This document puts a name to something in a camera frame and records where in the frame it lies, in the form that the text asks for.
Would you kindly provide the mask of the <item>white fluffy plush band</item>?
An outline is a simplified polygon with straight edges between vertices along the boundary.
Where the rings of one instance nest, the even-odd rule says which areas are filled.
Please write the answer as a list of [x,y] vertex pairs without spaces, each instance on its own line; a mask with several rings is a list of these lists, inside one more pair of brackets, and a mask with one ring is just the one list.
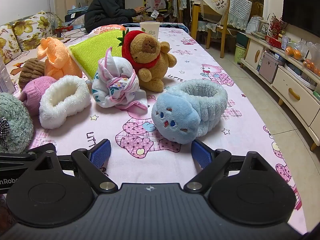
[[62,126],[68,116],[80,113],[91,103],[84,79],[66,75],[46,89],[40,100],[39,120],[45,129]]

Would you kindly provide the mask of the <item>lime green scrub sponge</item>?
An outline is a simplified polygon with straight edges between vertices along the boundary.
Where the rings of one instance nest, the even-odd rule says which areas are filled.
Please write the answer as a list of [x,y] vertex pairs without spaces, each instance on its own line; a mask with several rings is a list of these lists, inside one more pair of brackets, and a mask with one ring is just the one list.
[[121,41],[123,30],[113,29],[102,33],[93,31],[87,39],[67,47],[74,62],[89,80],[93,80],[97,72],[98,61],[104,59],[108,48],[112,48],[111,55],[121,57]]

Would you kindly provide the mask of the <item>brown capybara plush toy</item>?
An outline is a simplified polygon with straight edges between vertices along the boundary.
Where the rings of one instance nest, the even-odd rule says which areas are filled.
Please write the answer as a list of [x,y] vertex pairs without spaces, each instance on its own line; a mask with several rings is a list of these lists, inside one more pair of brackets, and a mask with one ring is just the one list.
[[170,54],[170,44],[140,30],[123,31],[119,37],[121,55],[135,70],[140,87],[155,93],[164,89],[163,77],[169,68],[176,65],[177,59]]

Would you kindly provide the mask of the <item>pink cartoon tablecloth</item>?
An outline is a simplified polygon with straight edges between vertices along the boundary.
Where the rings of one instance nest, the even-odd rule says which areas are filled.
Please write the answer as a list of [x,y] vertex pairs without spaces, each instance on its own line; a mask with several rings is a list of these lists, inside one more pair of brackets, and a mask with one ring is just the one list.
[[163,77],[162,92],[145,91],[143,107],[105,107],[107,96],[121,93],[124,80],[96,88],[98,74],[86,77],[91,104],[46,129],[34,117],[31,147],[51,142],[59,154],[76,147],[111,142],[111,157],[101,168],[123,183],[186,183],[201,168],[191,158],[199,139],[234,155],[258,151],[292,189],[294,179],[276,142],[252,104],[225,70],[185,31],[162,28],[177,63]]

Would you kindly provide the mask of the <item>light blue plush headband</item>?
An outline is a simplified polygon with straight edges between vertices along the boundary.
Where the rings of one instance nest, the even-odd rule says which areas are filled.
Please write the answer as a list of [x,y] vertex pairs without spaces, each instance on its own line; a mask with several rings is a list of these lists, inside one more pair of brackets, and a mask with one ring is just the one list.
[[220,122],[227,103],[228,94],[222,85],[209,80],[189,80],[160,94],[151,117],[165,139],[188,144]]

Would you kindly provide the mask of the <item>grey-green knitted hat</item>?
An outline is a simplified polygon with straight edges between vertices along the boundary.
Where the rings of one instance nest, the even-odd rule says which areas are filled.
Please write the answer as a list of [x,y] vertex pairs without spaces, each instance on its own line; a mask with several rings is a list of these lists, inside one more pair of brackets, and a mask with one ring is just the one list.
[[1,153],[22,153],[33,132],[33,121],[23,103],[9,93],[1,93]]

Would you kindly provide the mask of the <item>pink knitted hat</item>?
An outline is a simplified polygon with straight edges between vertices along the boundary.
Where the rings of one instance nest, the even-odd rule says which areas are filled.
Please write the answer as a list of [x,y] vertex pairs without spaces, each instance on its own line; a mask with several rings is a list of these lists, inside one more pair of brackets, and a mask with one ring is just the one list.
[[28,82],[22,89],[19,100],[27,108],[30,116],[39,114],[40,101],[45,91],[56,82],[51,76],[42,76]]

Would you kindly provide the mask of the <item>orange towel cloth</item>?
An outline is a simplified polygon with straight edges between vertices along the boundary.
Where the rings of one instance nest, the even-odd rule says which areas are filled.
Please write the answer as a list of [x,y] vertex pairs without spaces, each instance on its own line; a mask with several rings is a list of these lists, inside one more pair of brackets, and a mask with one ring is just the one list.
[[46,57],[44,75],[58,80],[66,75],[82,77],[82,70],[70,56],[67,47],[57,38],[47,37],[40,40],[37,59]]

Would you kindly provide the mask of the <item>pink storage box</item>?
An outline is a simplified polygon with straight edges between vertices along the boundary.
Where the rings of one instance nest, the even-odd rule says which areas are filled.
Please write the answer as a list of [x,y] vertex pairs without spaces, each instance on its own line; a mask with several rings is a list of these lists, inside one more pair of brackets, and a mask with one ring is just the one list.
[[259,68],[259,74],[269,83],[274,81],[278,66],[284,66],[285,59],[277,54],[265,52]]

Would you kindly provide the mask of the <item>cream TV cabinet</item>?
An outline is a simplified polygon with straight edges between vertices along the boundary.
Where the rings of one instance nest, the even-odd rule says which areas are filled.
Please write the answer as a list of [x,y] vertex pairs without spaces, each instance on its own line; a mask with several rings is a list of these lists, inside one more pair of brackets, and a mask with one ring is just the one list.
[[[247,67],[279,97],[278,104],[285,104],[301,122],[313,144],[311,151],[319,148],[319,76],[300,61],[285,54],[285,51],[271,46],[265,40],[247,34],[248,44],[241,65]],[[284,66],[278,66],[274,81],[269,83],[259,74],[265,52],[277,54],[285,59]]]

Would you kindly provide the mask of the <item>plastic wipes package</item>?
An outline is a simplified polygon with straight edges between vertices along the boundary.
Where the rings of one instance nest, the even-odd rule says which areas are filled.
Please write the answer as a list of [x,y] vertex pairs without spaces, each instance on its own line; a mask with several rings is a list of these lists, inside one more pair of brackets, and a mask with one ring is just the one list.
[[16,91],[2,57],[0,57],[0,91],[2,93],[9,94],[14,94],[14,92]]

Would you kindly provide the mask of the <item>green waste bin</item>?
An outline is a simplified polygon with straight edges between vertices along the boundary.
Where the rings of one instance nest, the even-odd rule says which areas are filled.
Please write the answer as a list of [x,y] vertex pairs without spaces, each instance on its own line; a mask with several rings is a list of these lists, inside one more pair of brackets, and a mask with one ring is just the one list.
[[241,63],[241,59],[243,59],[245,57],[245,52],[246,52],[246,48],[239,44],[236,43],[235,45],[235,54],[234,54],[234,62],[237,64]]

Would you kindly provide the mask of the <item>white paper cup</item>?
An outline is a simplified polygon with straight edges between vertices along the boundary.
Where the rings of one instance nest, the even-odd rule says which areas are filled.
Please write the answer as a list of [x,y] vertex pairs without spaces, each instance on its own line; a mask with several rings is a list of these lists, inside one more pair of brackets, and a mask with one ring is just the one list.
[[155,39],[158,39],[159,28],[160,28],[160,23],[157,21],[140,22],[141,31],[153,36]]

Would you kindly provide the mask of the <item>seated person in black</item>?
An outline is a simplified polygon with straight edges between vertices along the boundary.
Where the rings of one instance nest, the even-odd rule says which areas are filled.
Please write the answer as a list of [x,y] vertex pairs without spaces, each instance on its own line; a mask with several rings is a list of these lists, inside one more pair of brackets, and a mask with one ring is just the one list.
[[132,23],[133,18],[145,7],[126,9],[125,0],[93,0],[85,13],[85,29],[90,33],[95,28],[112,25]]

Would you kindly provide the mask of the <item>black television screen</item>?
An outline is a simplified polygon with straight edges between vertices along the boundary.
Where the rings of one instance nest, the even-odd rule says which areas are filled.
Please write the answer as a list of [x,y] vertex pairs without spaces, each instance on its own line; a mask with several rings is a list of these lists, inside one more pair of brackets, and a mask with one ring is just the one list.
[[282,20],[319,37],[320,0],[283,0]]

